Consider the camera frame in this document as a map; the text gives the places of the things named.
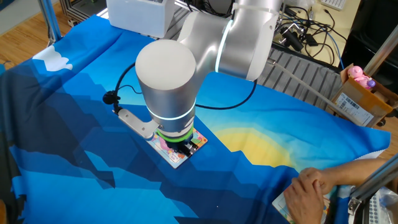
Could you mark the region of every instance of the gray cable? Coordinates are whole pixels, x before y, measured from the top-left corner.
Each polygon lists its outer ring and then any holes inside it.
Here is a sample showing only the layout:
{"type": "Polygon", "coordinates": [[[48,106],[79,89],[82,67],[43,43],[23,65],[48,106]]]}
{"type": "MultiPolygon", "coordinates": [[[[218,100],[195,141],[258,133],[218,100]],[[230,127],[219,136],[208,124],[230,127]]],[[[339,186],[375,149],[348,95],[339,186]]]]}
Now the gray cable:
{"type": "Polygon", "coordinates": [[[362,126],[361,123],[359,123],[355,118],[353,118],[350,114],[346,113],[342,109],[340,109],[338,106],[336,106],[334,103],[332,103],[328,98],[324,97],[322,94],[320,94],[318,91],[314,90],[310,85],[306,84],[303,80],[299,79],[296,77],[292,72],[284,68],[283,66],[279,65],[276,63],[275,60],[273,59],[268,59],[267,63],[274,65],[275,67],[278,67],[281,69],[284,73],[288,74],[290,77],[292,77],[294,80],[298,81],[301,85],[303,85],[306,89],[310,90],[313,94],[317,95],[319,98],[321,98],[325,103],[327,103],[329,106],[331,106],[335,111],[339,112],[346,118],[348,118],[350,121],[352,121],[354,124],[358,126],[362,126]]]}

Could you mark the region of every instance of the white cloud print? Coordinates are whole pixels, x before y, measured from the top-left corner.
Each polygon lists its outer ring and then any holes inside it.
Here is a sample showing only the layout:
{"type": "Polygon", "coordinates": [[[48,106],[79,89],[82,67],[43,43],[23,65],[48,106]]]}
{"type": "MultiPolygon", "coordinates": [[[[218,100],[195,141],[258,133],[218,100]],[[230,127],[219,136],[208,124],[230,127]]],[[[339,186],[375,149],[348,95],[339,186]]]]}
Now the white cloud print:
{"type": "Polygon", "coordinates": [[[45,68],[49,72],[57,72],[63,68],[72,70],[73,68],[72,64],[68,64],[69,59],[62,57],[60,53],[55,51],[52,45],[33,56],[33,59],[43,60],[45,68]]]}

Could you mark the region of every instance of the label sticker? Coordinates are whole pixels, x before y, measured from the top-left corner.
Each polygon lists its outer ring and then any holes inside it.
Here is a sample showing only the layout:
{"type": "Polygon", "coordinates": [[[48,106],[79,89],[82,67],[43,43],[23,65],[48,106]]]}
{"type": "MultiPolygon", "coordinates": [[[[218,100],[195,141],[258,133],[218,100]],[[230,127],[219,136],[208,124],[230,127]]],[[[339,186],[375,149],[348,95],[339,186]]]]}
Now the label sticker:
{"type": "Polygon", "coordinates": [[[341,93],[338,97],[336,105],[357,119],[363,126],[368,125],[373,119],[373,115],[371,113],[364,110],[344,93],[341,93]]]}

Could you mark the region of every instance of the pink toy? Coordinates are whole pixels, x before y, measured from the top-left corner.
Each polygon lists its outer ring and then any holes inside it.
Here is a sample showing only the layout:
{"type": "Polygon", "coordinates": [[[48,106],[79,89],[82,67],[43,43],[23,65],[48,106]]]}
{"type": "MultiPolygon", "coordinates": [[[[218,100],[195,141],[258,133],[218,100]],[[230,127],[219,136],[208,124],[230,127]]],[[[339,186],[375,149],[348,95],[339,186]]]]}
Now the pink toy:
{"type": "Polygon", "coordinates": [[[362,68],[359,66],[354,66],[348,69],[348,76],[353,77],[354,80],[366,89],[370,89],[376,85],[376,82],[364,75],[362,68]]]}

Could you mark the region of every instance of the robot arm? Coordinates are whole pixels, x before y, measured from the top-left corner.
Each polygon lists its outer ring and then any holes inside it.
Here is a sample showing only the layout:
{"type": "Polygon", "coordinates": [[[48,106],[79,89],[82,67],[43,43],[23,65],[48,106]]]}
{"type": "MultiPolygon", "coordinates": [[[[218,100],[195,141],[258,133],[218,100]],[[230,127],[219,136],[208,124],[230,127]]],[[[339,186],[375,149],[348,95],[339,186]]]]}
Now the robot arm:
{"type": "Polygon", "coordinates": [[[178,41],[155,41],[137,57],[136,72],[152,121],[143,123],[124,109],[119,118],[144,138],[157,130],[171,147],[186,145],[192,138],[196,96],[210,72],[247,80],[260,76],[281,4],[238,0],[231,20],[191,13],[178,41]]]}

